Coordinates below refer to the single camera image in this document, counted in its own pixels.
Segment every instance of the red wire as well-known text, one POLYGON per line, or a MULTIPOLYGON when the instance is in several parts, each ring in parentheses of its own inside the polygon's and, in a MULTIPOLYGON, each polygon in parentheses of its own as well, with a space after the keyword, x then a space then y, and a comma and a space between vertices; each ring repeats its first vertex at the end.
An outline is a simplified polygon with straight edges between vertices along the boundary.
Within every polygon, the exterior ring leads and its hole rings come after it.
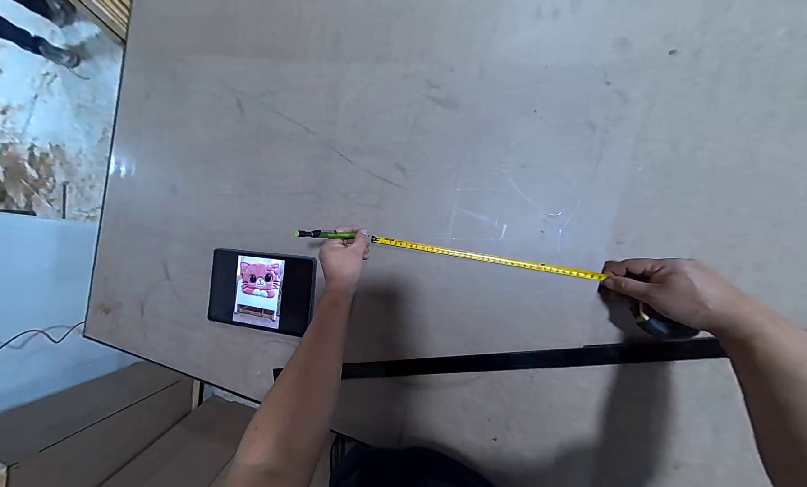
POLYGON ((64 341, 64 339, 65 339, 65 338, 67 338, 67 335, 69 335, 69 334, 73 333, 73 330, 74 330, 74 329, 76 329, 77 327, 79 327, 79 326, 80 326, 80 325, 82 325, 82 324, 84 324, 84 322, 78 322, 78 323, 76 323, 76 324, 75 324, 75 325, 73 325, 73 326, 72 326, 72 327, 71 327, 69 330, 67 330, 67 333, 65 333, 65 334, 64 334, 64 335, 63 335, 61 338, 59 338, 59 339, 57 339, 57 340, 56 340, 55 338, 53 338, 51 335, 49 335, 49 333, 48 333, 46 330, 40 330, 40 329, 30 329, 30 330, 25 330, 25 331, 23 331, 22 333, 20 333, 20 334, 18 334, 18 335, 15 335, 15 336, 13 336, 12 338, 10 338, 9 340, 7 340, 7 341, 5 341, 4 343, 0 344, 0 351, 1 351, 2 349, 4 349, 4 347, 6 347, 7 345, 9 345, 10 343, 12 343, 13 341, 15 341, 16 339, 18 339, 18 338, 22 337, 23 335, 28 335, 29 333, 43 335, 43 336, 45 336, 46 338, 48 338, 48 339, 49 339, 49 341, 51 341, 52 343, 55 343, 55 344, 57 344, 57 343, 61 343, 62 341, 64 341))

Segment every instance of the tablet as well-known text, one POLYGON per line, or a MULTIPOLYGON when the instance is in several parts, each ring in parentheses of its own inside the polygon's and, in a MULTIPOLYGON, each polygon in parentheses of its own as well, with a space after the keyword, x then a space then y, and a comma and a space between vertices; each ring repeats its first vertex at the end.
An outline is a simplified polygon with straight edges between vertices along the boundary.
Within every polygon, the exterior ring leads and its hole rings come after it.
POLYGON ((208 319, 302 336, 315 283, 313 257, 215 249, 208 319))

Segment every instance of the cat image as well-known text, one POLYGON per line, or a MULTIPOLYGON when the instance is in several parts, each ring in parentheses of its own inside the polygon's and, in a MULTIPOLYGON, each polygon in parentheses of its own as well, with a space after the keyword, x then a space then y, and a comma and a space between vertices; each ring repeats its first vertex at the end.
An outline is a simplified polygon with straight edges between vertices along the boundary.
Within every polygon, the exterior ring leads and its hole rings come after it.
POLYGON ((275 297, 280 288, 279 263, 241 262, 242 293, 261 297, 275 297))

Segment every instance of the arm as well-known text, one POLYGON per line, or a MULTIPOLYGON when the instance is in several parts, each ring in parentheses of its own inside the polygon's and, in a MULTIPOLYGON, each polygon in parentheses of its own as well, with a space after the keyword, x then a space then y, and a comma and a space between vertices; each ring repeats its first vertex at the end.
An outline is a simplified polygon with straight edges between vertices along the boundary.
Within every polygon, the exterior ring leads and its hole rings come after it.
POLYGON ((732 361, 758 452, 777 487, 807 486, 807 332, 688 259, 605 262, 607 288, 716 336, 732 361))
POLYGON ((337 404, 346 325, 368 243, 364 232, 355 240, 323 243, 326 293, 244 433, 229 473, 230 487, 310 483, 337 404))

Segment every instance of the dark clothing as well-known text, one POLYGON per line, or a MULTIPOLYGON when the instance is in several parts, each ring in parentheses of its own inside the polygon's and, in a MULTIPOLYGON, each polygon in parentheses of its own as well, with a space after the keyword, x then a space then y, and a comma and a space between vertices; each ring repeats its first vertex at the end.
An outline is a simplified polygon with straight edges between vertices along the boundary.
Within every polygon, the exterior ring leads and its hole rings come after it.
POLYGON ((334 466, 329 487, 493 487, 475 470, 430 448, 356 445, 334 466))
MULTIPOLYGON (((46 0, 16 0, 24 5, 28 10, 39 14, 45 18, 51 18, 52 12, 46 0)), ((23 50, 30 51, 36 55, 40 54, 40 41, 42 37, 34 36, 27 30, 19 28, 9 20, 0 16, 0 38, 10 41, 23 50)))

